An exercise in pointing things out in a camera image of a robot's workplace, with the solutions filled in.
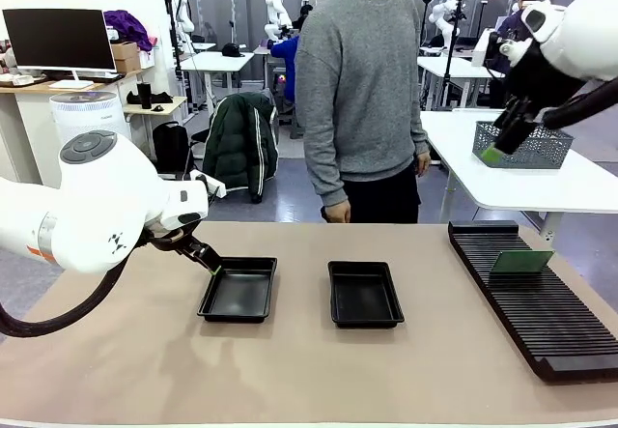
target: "hand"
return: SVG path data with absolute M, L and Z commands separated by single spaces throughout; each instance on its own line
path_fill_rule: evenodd
M 330 206 L 325 211 L 329 223 L 350 223 L 351 206 L 348 200 Z
M 419 177 L 424 176 L 429 170 L 429 166 L 432 165 L 432 157 L 427 153 L 422 153 L 416 157 L 416 175 Z

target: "black plastic tray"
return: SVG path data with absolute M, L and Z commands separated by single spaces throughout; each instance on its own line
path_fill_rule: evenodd
M 618 341 L 549 267 L 491 273 L 501 251 L 530 249 L 515 222 L 451 222 L 448 235 L 534 373 L 547 382 L 618 378 Z
M 404 321 L 388 264 L 329 262 L 330 313 L 339 328 L 394 328 Z
M 277 260 L 266 257 L 224 257 L 197 315 L 208 322 L 259 324 L 270 312 L 270 293 Z

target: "black cup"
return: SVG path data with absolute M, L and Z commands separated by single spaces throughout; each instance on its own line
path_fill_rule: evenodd
M 151 100 L 152 92 L 153 90 L 150 83 L 137 84 L 137 94 L 139 95 L 140 101 L 142 101 L 142 109 L 151 109 L 153 107 L 153 102 Z

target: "gray sweater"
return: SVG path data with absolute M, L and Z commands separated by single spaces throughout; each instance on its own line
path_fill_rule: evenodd
M 419 32 L 413 0 L 323 0 L 305 21 L 296 114 L 325 206 L 347 199 L 343 181 L 387 179 L 429 150 L 420 120 Z

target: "cardboard box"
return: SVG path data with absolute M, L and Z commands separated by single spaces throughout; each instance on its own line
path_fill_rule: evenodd
M 129 73 L 133 71 L 139 71 L 141 69 L 139 64 L 139 56 L 133 56 L 128 59 L 117 59 L 116 60 L 116 71 L 122 73 Z
M 155 65 L 155 53 L 153 51 L 140 51 L 139 64 L 141 69 L 151 68 Z
M 138 56 L 137 53 L 137 44 L 135 43 L 117 43 L 112 44 L 112 53 L 114 53 L 114 59 L 116 60 L 125 60 L 129 58 L 136 58 Z

